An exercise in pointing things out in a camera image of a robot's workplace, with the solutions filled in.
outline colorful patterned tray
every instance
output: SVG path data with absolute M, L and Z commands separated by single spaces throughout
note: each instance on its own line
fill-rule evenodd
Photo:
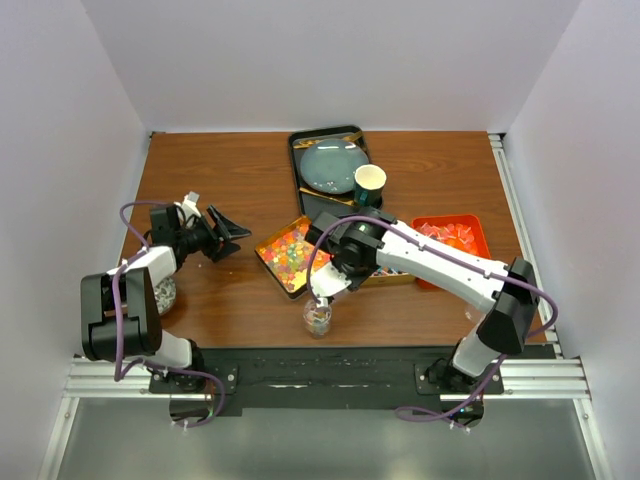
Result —
M 298 298 L 307 290 L 307 264 L 313 245 L 305 242 L 304 236 L 310 224 L 308 217 L 300 217 L 255 248 L 260 261 L 291 299 Z M 328 254 L 319 251 L 313 271 L 323 267 L 329 259 Z

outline wooden table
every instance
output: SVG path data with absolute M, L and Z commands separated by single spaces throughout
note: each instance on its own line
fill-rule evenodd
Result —
M 309 298 L 289 300 L 258 261 L 254 246 L 299 214 L 287 133 L 155 134 L 139 200 L 176 201 L 189 191 L 252 230 L 242 250 L 213 264 L 189 257 L 175 275 L 178 298 L 163 317 L 169 332 L 208 346 L 455 344 L 471 328 L 462 300 L 410 285 L 362 288 L 341 300 L 323 340 L 303 327 Z M 520 255 L 486 133 L 366 132 L 371 157 L 388 174 L 385 210 L 405 222 L 426 215 L 480 218 L 492 257 Z M 146 207 L 133 224 L 149 227 Z M 123 253 L 139 248 L 128 235 Z

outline aluminum frame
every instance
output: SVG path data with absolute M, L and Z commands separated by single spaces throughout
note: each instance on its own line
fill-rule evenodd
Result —
M 520 248 L 524 258 L 533 265 L 538 285 L 542 288 L 500 135 L 489 134 L 489 142 L 509 204 Z M 541 302 L 539 312 L 542 321 L 546 323 L 551 315 L 548 305 Z M 553 344 L 556 359 L 506 360 L 501 367 L 505 393 L 486 395 L 486 398 L 505 401 L 514 399 L 572 399 L 596 478 L 598 480 L 613 479 L 604 443 L 593 414 L 589 386 L 582 363 L 579 359 L 564 359 L 555 328 L 546 332 L 546 339 Z M 74 359 L 38 479 L 54 480 L 57 478 L 80 399 L 139 398 L 144 400 L 169 397 L 169 395 L 150 395 L 147 390 L 149 380 L 149 372 L 142 368 L 134 368 L 124 380 L 115 383 L 112 364 L 90 362 L 83 358 Z M 171 398 L 199 399 L 200 395 L 173 395 Z M 442 396 L 443 400 L 462 400 L 464 398 L 465 396 L 460 395 Z

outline orange plastic container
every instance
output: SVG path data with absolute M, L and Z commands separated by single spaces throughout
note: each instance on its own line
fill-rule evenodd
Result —
M 478 256 L 482 258 L 491 258 L 491 254 L 489 253 L 489 246 L 487 245 L 487 240 L 484 238 L 484 232 L 482 231 L 482 226 L 480 225 L 480 220 L 475 215 L 444 215 L 441 217 L 418 217 L 414 218 L 411 221 L 411 228 L 417 230 L 424 224 L 429 224 L 433 227 L 445 227 L 450 223 L 454 225 L 456 223 L 461 223 L 463 225 L 467 225 L 471 227 L 471 232 L 474 236 L 474 242 L 476 243 L 476 248 L 478 249 Z M 435 285 L 425 282 L 424 280 L 416 279 L 418 285 L 420 287 L 425 288 L 427 290 L 435 290 L 438 287 Z

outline white backdrop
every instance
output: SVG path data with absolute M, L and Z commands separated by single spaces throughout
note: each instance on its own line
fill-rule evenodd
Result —
M 638 478 L 640 4 L 584 0 L 507 155 L 560 340 L 581 355 L 619 479 Z
M 579 0 L 83 0 L 147 128 L 506 131 Z
M 144 129 L 78 0 L 0 2 L 0 478 L 34 479 Z

